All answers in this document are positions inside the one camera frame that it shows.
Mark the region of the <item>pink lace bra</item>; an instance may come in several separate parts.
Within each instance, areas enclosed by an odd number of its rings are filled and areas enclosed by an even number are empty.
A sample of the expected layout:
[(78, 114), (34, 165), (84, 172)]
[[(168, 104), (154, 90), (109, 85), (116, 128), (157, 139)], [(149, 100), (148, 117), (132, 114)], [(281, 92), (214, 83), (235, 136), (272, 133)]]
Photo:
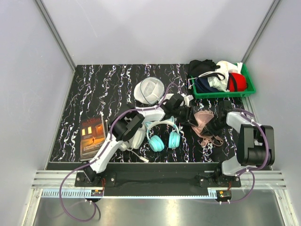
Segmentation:
[(192, 126), (193, 131), (198, 137), (202, 139), (201, 146), (205, 147), (208, 143), (212, 143), (214, 146), (220, 147), (223, 145), (223, 139), (216, 135), (206, 135), (206, 126), (214, 118), (214, 113), (211, 110), (202, 110), (194, 114), (197, 126)]

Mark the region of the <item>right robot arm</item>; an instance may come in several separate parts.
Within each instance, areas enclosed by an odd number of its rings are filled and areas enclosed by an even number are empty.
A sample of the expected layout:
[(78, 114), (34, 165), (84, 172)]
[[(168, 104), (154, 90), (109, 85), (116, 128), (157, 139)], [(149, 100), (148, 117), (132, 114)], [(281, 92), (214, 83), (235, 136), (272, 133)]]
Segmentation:
[(254, 115), (234, 108), (229, 100), (218, 104), (218, 113), (205, 126), (205, 134), (218, 136), (221, 130), (231, 127), (239, 133), (236, 155), (218, 164), (212, 180), (225, 186), (247, 171), (261, 170), (275, 162), (274, 129), (253, 120)]

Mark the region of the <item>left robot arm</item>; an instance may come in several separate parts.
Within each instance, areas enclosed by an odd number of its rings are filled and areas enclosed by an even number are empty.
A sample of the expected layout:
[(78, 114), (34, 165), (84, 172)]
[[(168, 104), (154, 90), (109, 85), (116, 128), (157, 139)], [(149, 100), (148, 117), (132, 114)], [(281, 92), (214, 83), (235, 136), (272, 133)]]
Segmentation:
[(157, 135), (150, 136), (150, 130), (157, 125), (165, 124), (173, 127), (169, 135), (168, 147), (175, 149), (180, 144), (180, 130), (175, 119), (181, 124), (196, 126), (190, 102), (192, 95), (167, 94), (161, 102), (151, 107), (129, 107), (124, 113), (115, 118), (111, 124), (107, 138), (95, 157), (93, 157), (83, 172), (85, 181), (91, 186), (100, 184), (101, 173), (106, 170), (113, 154), (125, 147), (132, 148), (129, 141), (133, 137), (138, 138), (140, 144), (145, 138), (154, 152), (164, 150), (164, 143)]

